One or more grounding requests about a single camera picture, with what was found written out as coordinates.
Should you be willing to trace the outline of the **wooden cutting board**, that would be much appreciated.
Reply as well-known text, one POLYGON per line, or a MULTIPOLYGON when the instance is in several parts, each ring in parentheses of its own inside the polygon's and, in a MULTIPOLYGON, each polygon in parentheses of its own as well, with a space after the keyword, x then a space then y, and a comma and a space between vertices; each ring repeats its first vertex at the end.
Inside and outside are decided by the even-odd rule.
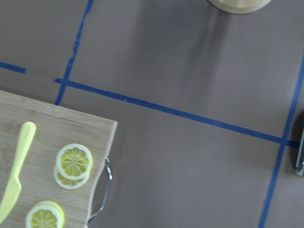
POLYGON ((22 190, 3 228, 23 228, 30 209, 51 200, 65 213, 65 227, 85 228, 94 214, 95 188, 109 155, 117 122, 8 92, 0 94, 0 191, 4 192, 13 164, 21 125, 31 121, 36 134, 19 179, 22 190), (88 182, 76 189, 60 187, 53 176, 56 156, 67 144, 87 147, 93 156, 88 182))

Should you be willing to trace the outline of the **lower lemon slice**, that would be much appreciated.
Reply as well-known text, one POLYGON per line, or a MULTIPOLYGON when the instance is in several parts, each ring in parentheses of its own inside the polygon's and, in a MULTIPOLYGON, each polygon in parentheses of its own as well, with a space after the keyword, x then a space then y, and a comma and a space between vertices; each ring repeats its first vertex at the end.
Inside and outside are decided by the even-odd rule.
POLYGON ((65 213, 61 206, 49 200, 41 201, 26 216, 27 228, 63 228, 65 213))

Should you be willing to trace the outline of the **wooden mug tree stand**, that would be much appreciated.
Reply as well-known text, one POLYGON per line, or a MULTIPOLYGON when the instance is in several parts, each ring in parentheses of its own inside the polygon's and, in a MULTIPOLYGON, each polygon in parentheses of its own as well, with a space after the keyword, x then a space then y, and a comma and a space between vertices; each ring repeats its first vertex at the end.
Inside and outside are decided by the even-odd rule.
POLYGON ((271 0, 208 0, 216 8, 235 14, 245 14, 257 11, 271 0))

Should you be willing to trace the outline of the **yellow plastic knife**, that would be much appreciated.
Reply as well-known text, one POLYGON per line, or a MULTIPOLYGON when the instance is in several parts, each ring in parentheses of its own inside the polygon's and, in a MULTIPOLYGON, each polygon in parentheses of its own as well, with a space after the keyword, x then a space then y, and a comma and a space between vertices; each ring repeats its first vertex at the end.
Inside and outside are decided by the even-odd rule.
POLYGON ((22 185, 19 180, 19 175, 33 142, 36 129, 37 127, 33 122, 25 122, 20 128, 14 161, 7 186, 0 203, 1 222, 3 222, 10 214, 20 196, 22 185))

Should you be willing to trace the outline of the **upper lemon slice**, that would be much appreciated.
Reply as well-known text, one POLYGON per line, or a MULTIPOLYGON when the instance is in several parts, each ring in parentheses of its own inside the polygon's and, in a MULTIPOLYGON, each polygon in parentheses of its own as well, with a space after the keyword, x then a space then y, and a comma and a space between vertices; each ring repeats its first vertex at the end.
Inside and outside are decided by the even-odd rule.
POLYGON ((79 180, 89 175, 93 166, 90 150, 78 143, 67 144, 56 156, 56 168, 61 176, 79 180))

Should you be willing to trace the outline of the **metal scoop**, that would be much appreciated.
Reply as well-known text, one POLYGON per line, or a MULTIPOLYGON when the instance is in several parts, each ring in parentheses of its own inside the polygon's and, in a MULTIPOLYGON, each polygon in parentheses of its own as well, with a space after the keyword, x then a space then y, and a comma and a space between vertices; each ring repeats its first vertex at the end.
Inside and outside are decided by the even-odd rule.
POLYGON ((304 175, 304 131, 302 131, 295 172, 300 176, 304 175))

